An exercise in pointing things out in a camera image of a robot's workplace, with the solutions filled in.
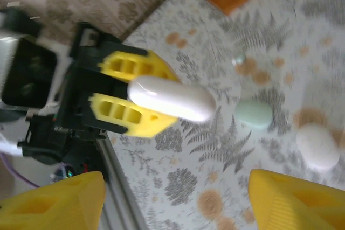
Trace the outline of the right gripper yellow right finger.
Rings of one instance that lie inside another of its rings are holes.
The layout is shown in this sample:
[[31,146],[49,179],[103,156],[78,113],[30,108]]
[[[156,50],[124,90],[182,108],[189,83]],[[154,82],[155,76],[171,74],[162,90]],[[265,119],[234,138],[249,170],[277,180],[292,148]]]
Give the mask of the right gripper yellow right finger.
[[344,191],[254,169],[248,194],[258,229],[344,229]]

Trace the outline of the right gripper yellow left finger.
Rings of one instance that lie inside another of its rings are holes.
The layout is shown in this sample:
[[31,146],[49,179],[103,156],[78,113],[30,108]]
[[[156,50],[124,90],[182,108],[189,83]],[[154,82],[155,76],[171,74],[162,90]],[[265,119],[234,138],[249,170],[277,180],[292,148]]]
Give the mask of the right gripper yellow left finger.
[[104,202],[102,173],[83,173],[1,200],[1,229],[97,229]]

